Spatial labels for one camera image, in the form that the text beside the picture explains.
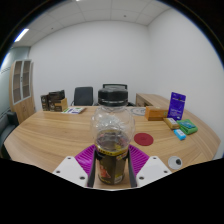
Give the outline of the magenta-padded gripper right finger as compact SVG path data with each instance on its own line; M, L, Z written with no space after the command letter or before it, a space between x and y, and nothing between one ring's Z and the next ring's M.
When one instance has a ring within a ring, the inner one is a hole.
M146 186L171 174L157 156L148 156L133 145L129 146L128 167L132 188Z

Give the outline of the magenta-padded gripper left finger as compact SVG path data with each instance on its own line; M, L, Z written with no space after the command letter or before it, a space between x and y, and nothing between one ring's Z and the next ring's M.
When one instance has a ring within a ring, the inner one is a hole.
M78 186L92 188L95 182L96 147L91 145L75 157L67 156L53 173Z

